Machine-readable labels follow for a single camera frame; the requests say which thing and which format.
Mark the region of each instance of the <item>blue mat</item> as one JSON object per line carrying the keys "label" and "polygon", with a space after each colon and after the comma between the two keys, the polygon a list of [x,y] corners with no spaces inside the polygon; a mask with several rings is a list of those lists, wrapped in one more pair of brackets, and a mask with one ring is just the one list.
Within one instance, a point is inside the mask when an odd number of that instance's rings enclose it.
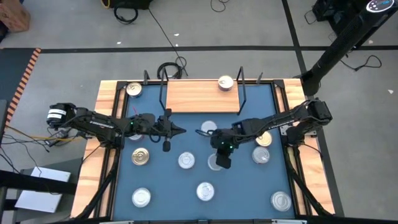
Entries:
{"label": "blue mat", "polygon": [[[159,88],[145,86],[142,96],[130,98],[127,116],[134,115],[132,107],[138,113],[162,115]],[[230,128],[235,121],[275,114],[269,85],[247,86],[246,93],[248,101],[239,116],[232,113],[173,114],[170,120],[187,132],[171,140],[170,152],[163,152],[162,142],[153,143],[147,136],[139,142],[126,139],[121,153],[113,220],[293,218],[293,208],[279,212],[271,205],[274,192],[284,191],[290,195],[278,130],[271,130],[273,142],[267,164],[254,163],[251,153],[256,143],[249,142],[240,145],[231,155],[230,169],[218,172],[207,165],[207,158],[215,152],[210,139],[194,132],[206,120],[214,121],[219,128]],[[131,161],[132,152],[138,147],[148,149],[150,154],[149,162],[144,166],[136,166]],[[178,157],[185,151],[195,156],[195,165],[189,170],[178,166]],[[196,195],[201,182],[209,182],[215,188],[215,196],[209,202],[202,202]],[[135,207],[131,200],[133,191],[139,187],[151,192],[151,201],[144,208]]]}

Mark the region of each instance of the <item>gray floor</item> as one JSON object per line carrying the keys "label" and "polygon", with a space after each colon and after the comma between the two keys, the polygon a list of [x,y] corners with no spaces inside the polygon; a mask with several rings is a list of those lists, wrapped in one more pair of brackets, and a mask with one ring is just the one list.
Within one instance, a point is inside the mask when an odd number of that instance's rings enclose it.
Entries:
{"label": "gray floor", "polygon": [[[315,1],[288,2],[300,45],[329,45],[328,24],[307,25],[303,18]],[[9,35],[0,47],[168,47],[147,11],[139,12],[134,25],[123,26],[97,0],[25,0],[24,4],[32,14],[30,30]],[[210,9],[210,1],[154,1],[151,6],[172,42],[179,46],[292,45],[280,0],[230,1],[225,12],[219,14]],[[395,15],[371,37],[374,45],[398,44],[397,20]],[[303,52],[307,67],[321,54]],[[394,124],[398,105],[395,89],[398,51],[353,52],[344,61],[358,66],[371,54],[380,57],[382,68],[353,72],[338,64],[323,79],[317,96],[328,103],[334,117],[325,134],[346,216],[398,220],[395,211],[398,193],[394,191],[398,178],[392,172],[398,159],[394,149],[397,141],[394,134],[398,130]],[[189,78],[234,75],[241,65],[245,76],[251,78],[261,72],[264,78],[299,74],[293,51],[181,52],[180,55],[188,61]],[[92,110],[100,80],[141,78],[144,69],[155,78],[158,66],[174,59],[173,52],[41,54],[11,126],[46,136],[49,105],[73,102]],[[23,146],[4,148],[18,169],[34,166]],[[38,145],[29,145],[40,166],[81,158],[84,148],[85,142],[80,141],[51,148],[47,153]],[[0,169],[10,170],[3,161]],[[64,213],[59,215],[59,219],[64,216]]]}

